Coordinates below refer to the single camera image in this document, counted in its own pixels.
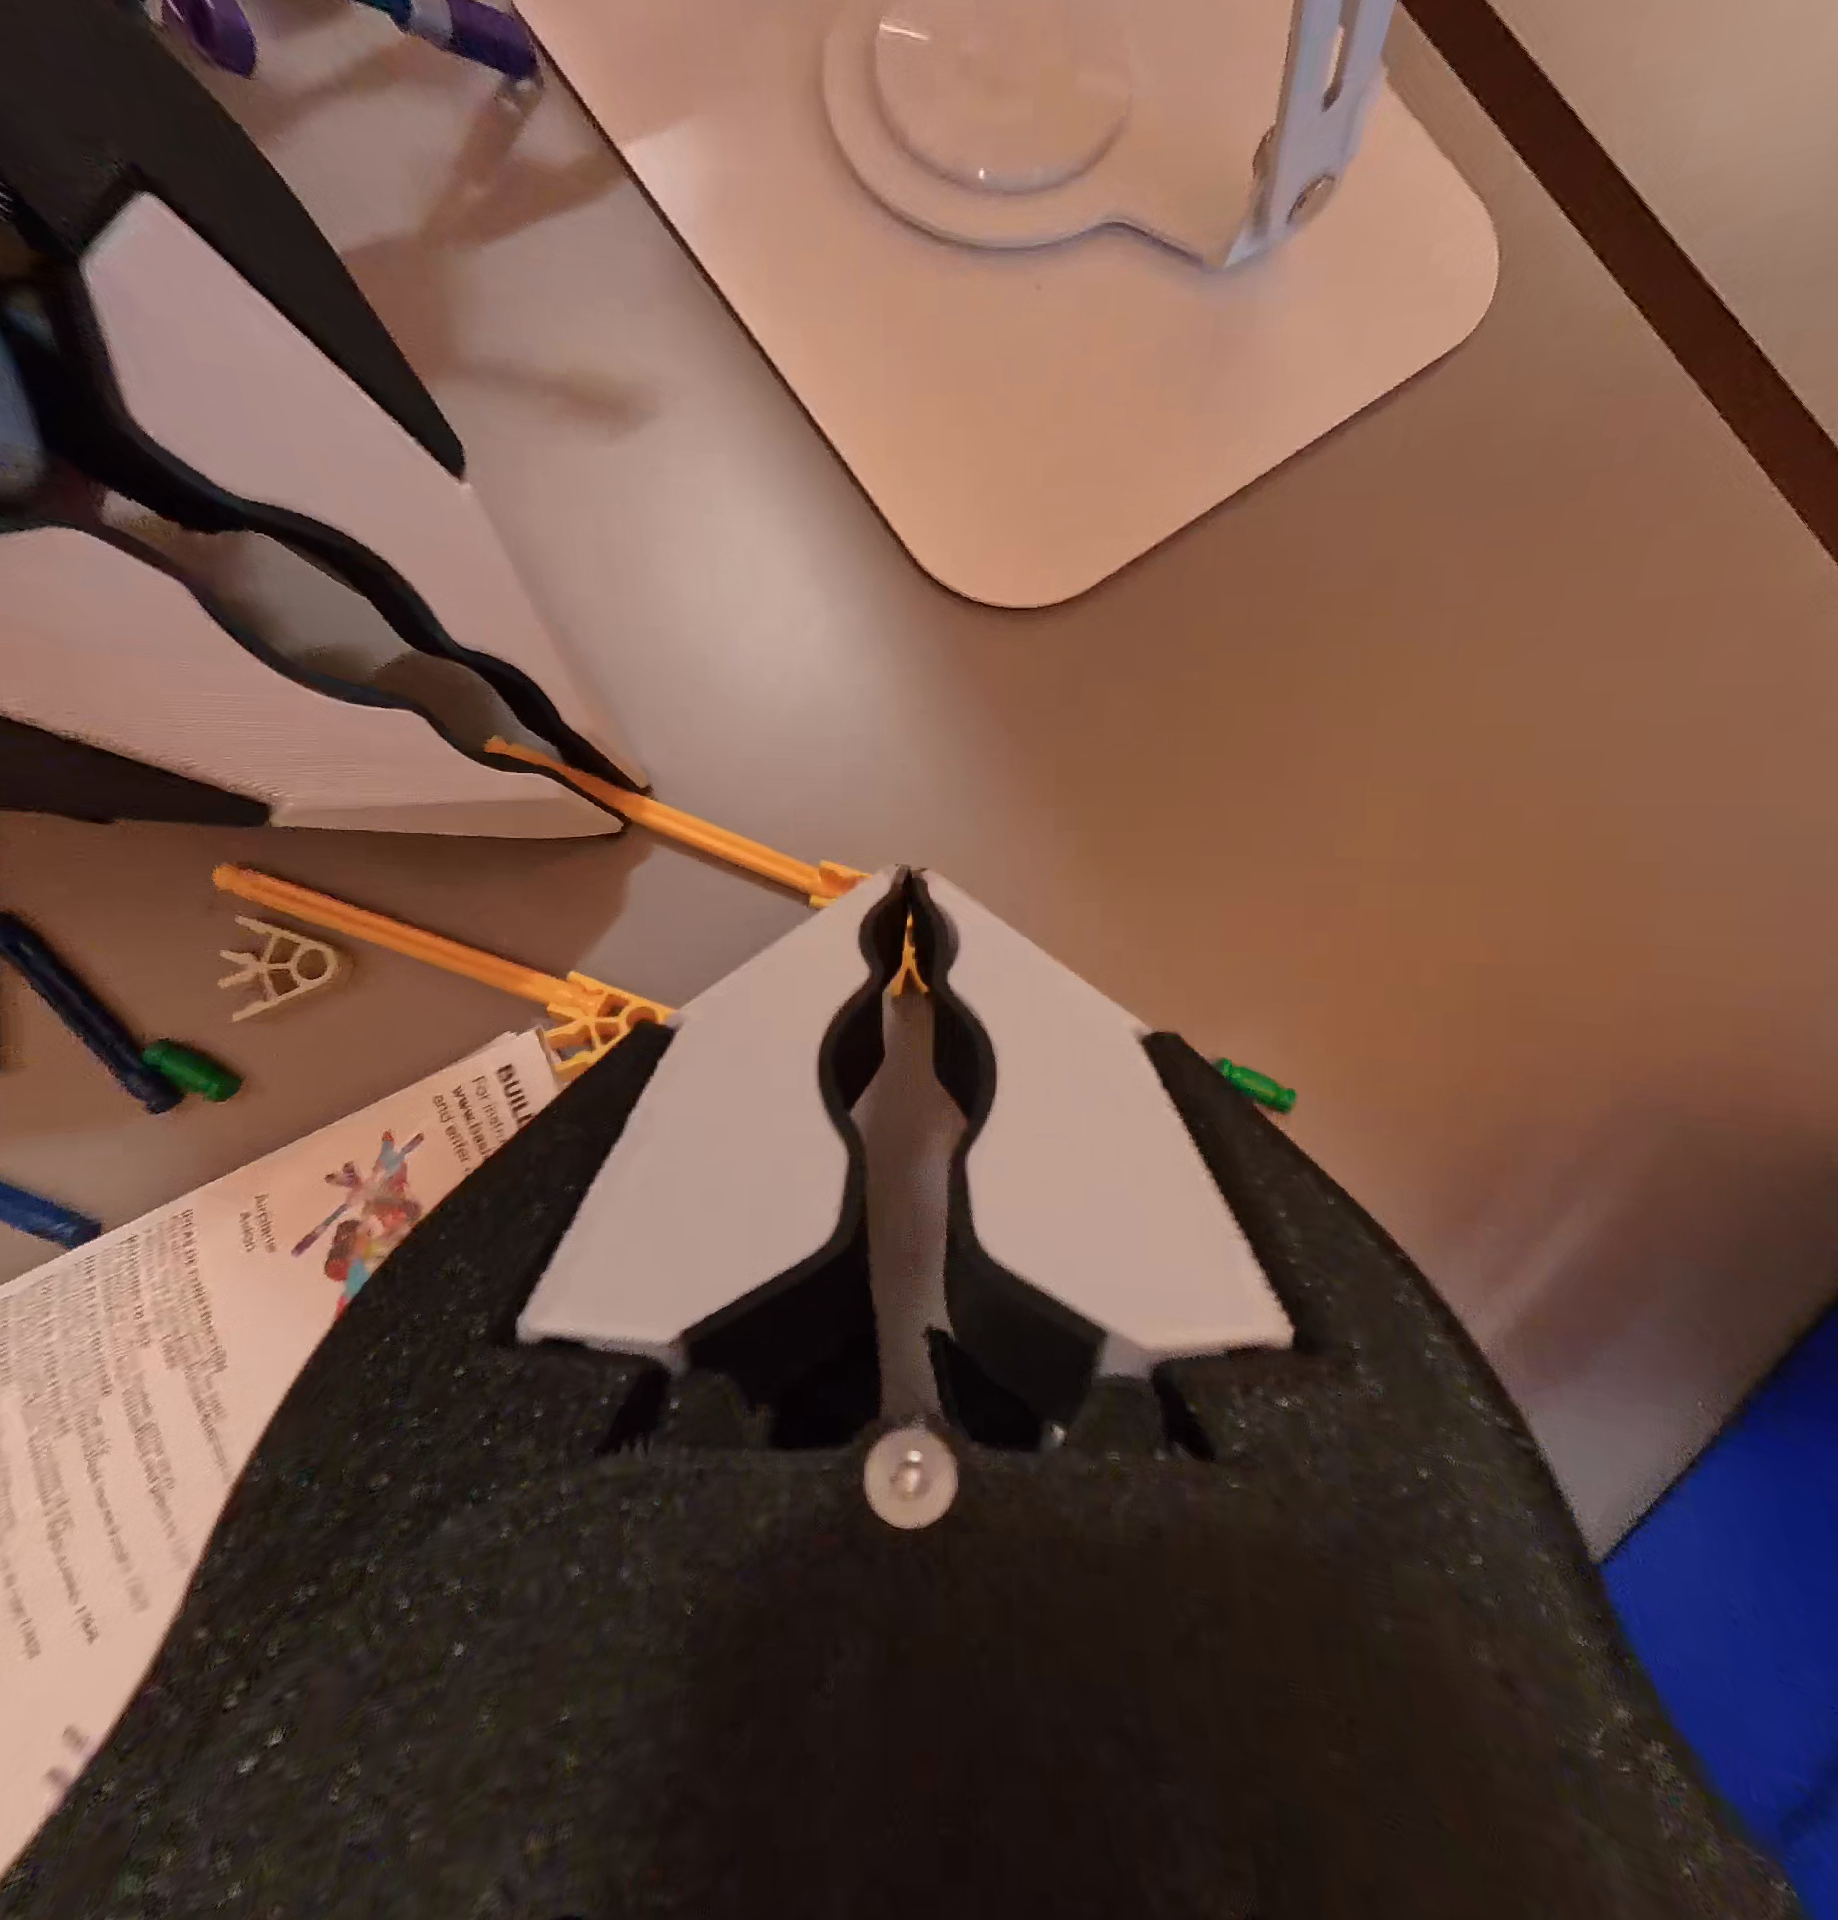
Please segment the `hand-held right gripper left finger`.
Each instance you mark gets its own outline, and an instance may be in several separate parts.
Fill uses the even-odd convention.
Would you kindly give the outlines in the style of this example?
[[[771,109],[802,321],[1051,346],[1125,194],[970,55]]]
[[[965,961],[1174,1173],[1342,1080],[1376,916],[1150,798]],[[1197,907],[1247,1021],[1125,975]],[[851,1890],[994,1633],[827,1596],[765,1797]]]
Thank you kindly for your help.
[[[907,881],[867,876],[679,1006],[518,1313],[523,1341],[707,1364],[714,1341],[847,1251]]]

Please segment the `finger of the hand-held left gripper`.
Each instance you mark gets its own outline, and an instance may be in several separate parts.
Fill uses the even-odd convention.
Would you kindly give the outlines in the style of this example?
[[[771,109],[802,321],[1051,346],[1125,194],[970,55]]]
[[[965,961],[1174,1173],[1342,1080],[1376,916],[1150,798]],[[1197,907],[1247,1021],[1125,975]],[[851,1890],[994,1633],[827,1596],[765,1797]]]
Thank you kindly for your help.
[[[115,534],[0,524],[0,811],[597,840],[567,780],[455,747],[420,706],[296,674]]]
[[[76,266],[118,406],[226,515],[330,567],[430,660],[490,686],[583,772],[647,777],[558,649],[473,486],[156,194]]]

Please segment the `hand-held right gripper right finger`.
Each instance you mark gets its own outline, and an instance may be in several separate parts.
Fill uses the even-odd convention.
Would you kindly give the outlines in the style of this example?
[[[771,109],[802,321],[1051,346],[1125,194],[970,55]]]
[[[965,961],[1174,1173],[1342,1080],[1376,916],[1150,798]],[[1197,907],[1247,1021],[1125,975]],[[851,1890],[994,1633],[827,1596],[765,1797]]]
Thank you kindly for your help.
[[[1166,1364],[1294,1328],[1154,1031],[956,882],[909,882],[948,1164],[946,1305],[979,1364]]]

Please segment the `orange fan connector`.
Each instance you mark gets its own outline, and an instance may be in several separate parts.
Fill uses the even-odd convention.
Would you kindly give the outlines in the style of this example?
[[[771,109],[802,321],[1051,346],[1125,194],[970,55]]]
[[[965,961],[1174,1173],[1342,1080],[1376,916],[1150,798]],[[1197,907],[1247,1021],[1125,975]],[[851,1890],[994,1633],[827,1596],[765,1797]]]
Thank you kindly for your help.
[[[590,1072],[645,1021],[668,1025],[673,1006],[618,990],[583,973],[542,975],[542,1048],[554,1075],[570,1083]]]

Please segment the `yellow rod with connectors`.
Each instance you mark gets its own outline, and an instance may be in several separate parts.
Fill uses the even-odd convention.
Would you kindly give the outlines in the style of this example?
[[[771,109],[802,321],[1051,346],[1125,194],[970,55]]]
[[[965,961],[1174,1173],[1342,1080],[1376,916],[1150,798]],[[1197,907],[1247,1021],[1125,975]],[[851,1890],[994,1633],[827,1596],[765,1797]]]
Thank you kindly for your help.
[[[820,860],[811,871],[813,871],[813,885],[808,893],[808,904],[811,908],[827,908],[827,907],[835,904],[835,899],[842,899],[843,895],[853,893],[859,885],[864,885],[867,878],[871,878],[870,871],[856,870],[853,865],[847,865],[847,864],[834,861],[834,860]],[[927,987],[927,982],[920,970],[920,956],[917,949],[912,912],[907,912],[899,967],[888,983],[888,994],[894,999],[907,996],[909,991],[917,991],[920,996],[932,991]]]

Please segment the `pale grey small connector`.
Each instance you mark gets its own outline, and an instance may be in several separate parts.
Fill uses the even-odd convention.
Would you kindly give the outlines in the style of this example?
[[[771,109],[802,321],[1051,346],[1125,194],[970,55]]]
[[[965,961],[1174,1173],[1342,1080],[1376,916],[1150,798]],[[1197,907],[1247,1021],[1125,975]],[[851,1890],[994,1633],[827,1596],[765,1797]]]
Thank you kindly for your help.
[[[254,916],[235,915],[238,945],[221,948],[222,975],[216,990],[231,999],[229,1020],[269,1020],[306,1000],[340,987],[352,975],[350,958],[330,943]]]

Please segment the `orange rod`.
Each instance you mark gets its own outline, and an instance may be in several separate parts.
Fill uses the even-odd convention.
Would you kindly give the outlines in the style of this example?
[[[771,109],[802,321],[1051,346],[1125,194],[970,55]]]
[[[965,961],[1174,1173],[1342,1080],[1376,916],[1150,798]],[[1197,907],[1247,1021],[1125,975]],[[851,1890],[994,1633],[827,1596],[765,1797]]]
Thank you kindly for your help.
[[[211,868],[211,885],[233,899],[277,911],[315,930],[346,935],[362,945],[382,948],[440,973],[472,980],[533,1004],[587,1004],[612,991],[601,982],[592,982],[583,975],[533,970],[440,933],[420,930],[390,915],[380,915],[251,868],[221,864]]]
[[[765,841],[751,840],[750,836],[709,822],[691,811],[661,804],[642,791],[601,780],[552,754],[524,747],[523,744],[507,742],[498,734],[486,740],[482,749],[509,769],[527,766],[531,772],[548,773],[554,780],[570,784],[570,788],[578,791],[601,810],[618,816],[625,825],[642,826],[653,836],[704,854],[719,865],[760,878],[805,899],[813,908],[843,897],[867,881],[866,871],[842,861],[810,861],[789,854]]]

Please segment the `white instruction booklet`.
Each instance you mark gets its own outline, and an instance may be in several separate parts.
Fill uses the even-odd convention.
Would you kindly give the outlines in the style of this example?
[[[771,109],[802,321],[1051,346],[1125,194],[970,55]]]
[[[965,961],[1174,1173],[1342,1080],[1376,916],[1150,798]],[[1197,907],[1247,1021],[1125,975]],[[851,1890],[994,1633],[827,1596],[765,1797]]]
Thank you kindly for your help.
[[[142,1685],[306,1359],[554,1094],[509,1031],[0,1286],[0,1875]]]

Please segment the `colourful construction toy model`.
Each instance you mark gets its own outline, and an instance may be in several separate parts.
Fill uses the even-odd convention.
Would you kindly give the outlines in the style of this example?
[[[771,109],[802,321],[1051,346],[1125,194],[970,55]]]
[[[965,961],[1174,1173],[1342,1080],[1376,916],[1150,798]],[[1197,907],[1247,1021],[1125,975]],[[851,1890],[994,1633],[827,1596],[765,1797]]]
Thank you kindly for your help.
[[[257,31],[240,1],[132,1],[132,13],[169,29],[215,69],[248,79],[259,67]],[[433,44],[455,59],[496,73],[507,87],[540,79],[537,44],[516,13],[483,1],[360,1],[402,37]]]

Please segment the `white metal stand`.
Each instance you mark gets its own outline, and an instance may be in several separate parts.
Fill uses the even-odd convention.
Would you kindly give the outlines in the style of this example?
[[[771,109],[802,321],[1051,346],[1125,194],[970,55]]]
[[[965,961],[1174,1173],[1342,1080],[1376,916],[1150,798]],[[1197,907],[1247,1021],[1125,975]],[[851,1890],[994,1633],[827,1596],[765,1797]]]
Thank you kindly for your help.
[[[1390,1],[523,20],[909,554],[1071,600],[1430,368],[1495,231]]]

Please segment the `blue plastic bin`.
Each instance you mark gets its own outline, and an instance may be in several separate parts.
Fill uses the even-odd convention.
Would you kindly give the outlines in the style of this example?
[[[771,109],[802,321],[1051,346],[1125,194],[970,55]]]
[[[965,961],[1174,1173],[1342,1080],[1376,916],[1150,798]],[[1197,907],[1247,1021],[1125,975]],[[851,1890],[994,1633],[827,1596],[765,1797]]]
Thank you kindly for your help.
[[[1709,1781],[1838,1918],[1838,1298],[1602,1575]]]

